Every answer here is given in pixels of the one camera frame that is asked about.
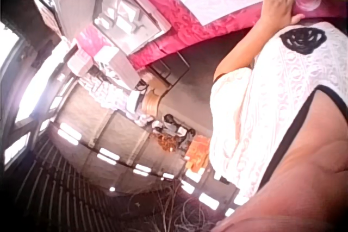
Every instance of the gray floor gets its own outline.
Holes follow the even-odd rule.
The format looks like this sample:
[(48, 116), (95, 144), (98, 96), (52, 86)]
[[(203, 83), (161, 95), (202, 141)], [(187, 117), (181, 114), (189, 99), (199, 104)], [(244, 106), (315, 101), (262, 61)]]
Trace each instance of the gray floor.
[[(159, 114), (172, 114), (179, 121), (210, 137), (213, 123), (209, 97), (215, 69), (245, 33), (245, 30), (234, 32), (182, 50), (180, 53), (190, 64), (190, 70), (161, 100)], [(176, 54), (163, 61), (172, 69), (173, 75), (169, 81), (174, 82), (185, 69), (183, 63)]]

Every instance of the lace fabric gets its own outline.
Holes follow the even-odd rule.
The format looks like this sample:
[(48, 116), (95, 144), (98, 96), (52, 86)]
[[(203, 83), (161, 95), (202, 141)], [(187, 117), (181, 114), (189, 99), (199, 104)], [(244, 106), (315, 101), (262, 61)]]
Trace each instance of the lace fabric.
[(311, 54), (286, 48), (278, 32), (256, 58), (254, 70), (242, 68), (221, 77), (212, 88), (214, 169), (253, 196), (285, 133), (318, 85), (348, 104), (347, 37), (329, 23), (313, 25), (327, 40)]

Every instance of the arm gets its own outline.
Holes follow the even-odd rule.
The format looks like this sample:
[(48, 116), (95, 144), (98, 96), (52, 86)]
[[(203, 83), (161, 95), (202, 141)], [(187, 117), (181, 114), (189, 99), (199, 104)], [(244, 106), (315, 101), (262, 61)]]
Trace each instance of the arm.
[(260, 20), (218, 65), (214, 81), (222, 74), (247, 67), (277, 31), (304, 18), (291, 16), (293, 4), (294, 0), (265, 0)]

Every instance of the hand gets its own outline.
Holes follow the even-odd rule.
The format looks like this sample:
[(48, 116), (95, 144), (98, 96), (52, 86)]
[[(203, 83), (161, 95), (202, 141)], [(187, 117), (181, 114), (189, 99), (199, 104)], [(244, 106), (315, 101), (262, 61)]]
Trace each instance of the hand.
[(272, 33), (299, 23), (305, 16), (303, 14), (292, 16), (293, 4), (294, 0), (264, 0), (259, 22)]

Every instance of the pink tablecloth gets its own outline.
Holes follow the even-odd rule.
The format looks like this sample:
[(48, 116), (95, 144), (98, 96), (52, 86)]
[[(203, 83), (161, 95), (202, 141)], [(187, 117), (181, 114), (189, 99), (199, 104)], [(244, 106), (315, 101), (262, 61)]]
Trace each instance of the pink tablecloth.
[[(129, 57), (135, 68), (141, 68), (200, 41), (251, 27), (260, 18), (262, 8), (262, 4), (258, 3), (202, 26), (180, 0), (150, 1), (171, 23), (172, 28)], [(303, 13), (307, 18), (347, 16), (345, 2), (340, 0), (296, 0), (294, 13)], [(110, 44), (92, 25), (77, 40), (92, 57), (102, 46)]]

